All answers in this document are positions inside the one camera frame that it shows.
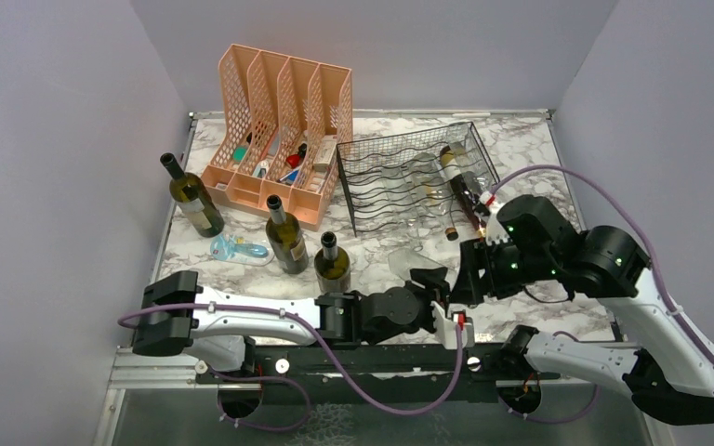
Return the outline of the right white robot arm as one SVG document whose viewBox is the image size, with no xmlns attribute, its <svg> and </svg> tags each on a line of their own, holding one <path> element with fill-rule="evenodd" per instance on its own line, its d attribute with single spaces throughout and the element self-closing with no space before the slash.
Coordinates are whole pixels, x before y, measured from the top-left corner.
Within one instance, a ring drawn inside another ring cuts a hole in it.
<svg viewBox="0 0 714 446">
<path fill-rule="evenodd" d="M 502 206 L 497 220 L 507 241 L 460 244 L 451 303 L 476 306 L 555 281 L 569 295 L 596 299 L 639 345 L 623 352 L 520 325 L 496 361 L 506 375 L 563 374 L 672 426 L 714 424 L 714 345 L 657 291 L 651 259 L 632 236 L 611 226 L 577 231 L 549 199 L 528 194 Z"/>
</svg>

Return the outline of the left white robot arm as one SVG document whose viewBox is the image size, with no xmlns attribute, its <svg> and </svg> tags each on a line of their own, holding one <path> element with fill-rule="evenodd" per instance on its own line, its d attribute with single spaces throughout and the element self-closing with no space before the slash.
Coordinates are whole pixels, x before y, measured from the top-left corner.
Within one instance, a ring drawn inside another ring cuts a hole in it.
<svg viewBox="0 0 714 446">
<path fill-rule="evenodd" d="M 244 381 L 254 372 L 248 341 L 264 337 L 298 346 L 375 345 L 425 330 L 447 349 L 465 347 L 472 330 L 464 313 L 448 311 L 433 290 L 413 284 L 384 293 L 327 293 L 277 300 L 235 295 L 202 286 L 193 270 L 148 285 L 142 308 L 120 325 L 134 331 L 132 350 L 145 357 L 187 354 Z"/>
</svg>

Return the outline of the green bottle brown label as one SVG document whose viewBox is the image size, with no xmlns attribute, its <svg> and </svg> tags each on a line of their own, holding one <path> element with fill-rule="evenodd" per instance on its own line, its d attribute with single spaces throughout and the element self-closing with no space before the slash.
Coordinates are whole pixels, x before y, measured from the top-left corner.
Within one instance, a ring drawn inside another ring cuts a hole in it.
<svg viewBox="0 0 714 446">
<path fill-rule="evenodd" d="M 283 208 L 278 195 L 267 197 L 270 211 L 265 232 L 275 258 L 288 274 L 299 274 L 309 265 L 309 255 L 298 219 Z"/>
</svg>

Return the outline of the clear glass bottle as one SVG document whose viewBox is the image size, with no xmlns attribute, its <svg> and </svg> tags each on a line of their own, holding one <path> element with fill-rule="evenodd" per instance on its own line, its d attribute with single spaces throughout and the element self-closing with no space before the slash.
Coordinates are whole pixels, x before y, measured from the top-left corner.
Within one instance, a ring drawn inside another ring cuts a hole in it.
<svg viewBox="0 0 714 446">
<path fill-rule="evenodd" d="M 411 280 L 411 269 L 447 268 L 447 276 L 449 274 L 448 267 L 421 255 L 411 248 L 399 248 L 392 251 L 388 255 L 388 265 L 390 271 L 404 281 Z"/>
<path fill-rule="evenodd" d="M 392 224 L 393 205 L 386 197 L 375 203 L 370 203 L 358 216 L 355 223 L 359 226 L 360 238 L 363 241 L 380 237 L 388 225 Z"/>
</svg>

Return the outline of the green bottle cream label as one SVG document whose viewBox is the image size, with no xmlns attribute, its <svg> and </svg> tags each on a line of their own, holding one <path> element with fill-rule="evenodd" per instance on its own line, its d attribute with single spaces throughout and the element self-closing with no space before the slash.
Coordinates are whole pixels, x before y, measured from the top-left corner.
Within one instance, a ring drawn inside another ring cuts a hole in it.
<svg viewBox="0 0 714 446">
<path fill-rule="evenodd" d="M 169 192 L 180 212 L 204 238 L 218 236 L 225 226 L 204 182 L 195 174 L 182 169 L 174 154 L 167 152 L 160 162 L 170 175 Z"/>
</svg>

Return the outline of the green bottle tan label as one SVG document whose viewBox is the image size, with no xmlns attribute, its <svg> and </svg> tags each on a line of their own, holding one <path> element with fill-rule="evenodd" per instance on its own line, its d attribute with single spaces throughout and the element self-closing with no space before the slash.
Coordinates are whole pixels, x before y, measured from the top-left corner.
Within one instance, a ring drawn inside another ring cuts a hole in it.
<svg viewBox="0 0 714 446">
<path fill-rule="evenodd" d="M 322 234 L 321 245 L 314 257 L 321 293 L 347 293 L 351 290 L 351 261 L 347 251 L 338 245 L 337 235 L 332 231 Z"/>
</svg>

